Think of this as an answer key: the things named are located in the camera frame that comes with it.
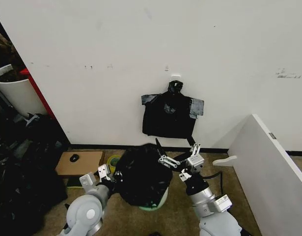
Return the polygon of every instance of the cable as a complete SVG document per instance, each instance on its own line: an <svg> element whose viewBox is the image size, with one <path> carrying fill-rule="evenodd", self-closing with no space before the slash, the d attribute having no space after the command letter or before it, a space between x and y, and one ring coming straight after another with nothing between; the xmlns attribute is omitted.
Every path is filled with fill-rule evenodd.
<svg viewBox="0 0 302 236"><path fill-rule="evenodd" d="M203 179L212 179L215 178L217 176L220 176L220 193L223 195L224 194L224 190L223 190L223 172L219 171L216 174L212 175L212 176L202 176Z"/></svg>

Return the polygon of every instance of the black mouse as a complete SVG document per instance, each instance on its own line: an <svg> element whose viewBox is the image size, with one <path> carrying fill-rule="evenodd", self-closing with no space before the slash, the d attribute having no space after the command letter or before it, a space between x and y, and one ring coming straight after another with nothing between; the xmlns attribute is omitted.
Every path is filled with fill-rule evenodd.
<svg viewBox="0 0 302 236"><path fill-rule="evenodd" d="M76 162L79 158L80 158L79 155L73 154L73 155L70 157L70 161L71 161L71 162Z"/></svg>

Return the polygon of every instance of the cardboard piece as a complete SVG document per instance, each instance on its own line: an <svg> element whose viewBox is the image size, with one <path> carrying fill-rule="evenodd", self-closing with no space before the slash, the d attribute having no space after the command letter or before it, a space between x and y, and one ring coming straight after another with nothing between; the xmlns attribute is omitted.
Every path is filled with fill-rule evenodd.
<svg viewBox="0 0 302 236"><path fill-rule="evenodd" d="M76 162L71 162L73 154L79 155ZM102 151L65 151L56 166L59 176L83 176L89 172L95 173L102 158Z"/></svg>

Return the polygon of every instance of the white bucket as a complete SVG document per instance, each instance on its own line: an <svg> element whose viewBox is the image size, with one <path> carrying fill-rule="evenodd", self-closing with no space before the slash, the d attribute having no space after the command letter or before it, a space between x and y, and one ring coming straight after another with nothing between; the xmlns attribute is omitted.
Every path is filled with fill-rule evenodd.
<svg viewBox="0 0 302 236"><path fill-rule="evenodd" d="M0 76L13 70L12 65L0 68ZM31 114L47 114L47 111L28 79L15 82L0 82L0 91L23 116Z"/></svg>

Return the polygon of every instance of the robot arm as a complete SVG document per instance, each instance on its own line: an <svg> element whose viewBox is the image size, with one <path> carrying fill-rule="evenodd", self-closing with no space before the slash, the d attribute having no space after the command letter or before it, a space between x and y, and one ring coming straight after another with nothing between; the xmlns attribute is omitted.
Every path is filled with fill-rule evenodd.
<svg viewBox="0 0 302 236"><path fill-rule="evenodd" d="M99 167L101 182L96 184L93 173L80 177L85 195L75 199L67 211L68 228L60 236L91 236L102 226L107 201L112 192L112 181L108 165Z"/></svg>
<svg viewBox="0 0 302 236"><path fill-rule="evenodd" d="M184 153L175 159L167 157L165 153L161 155L159 162L179 172L181 181L186 184L186 193L200 220L200 236L240 236L242 228L227 212L232 206L231 200L226 194L216 197L199 174L204 164L199 151L200 144L193 144L190 153Z"/></svg>

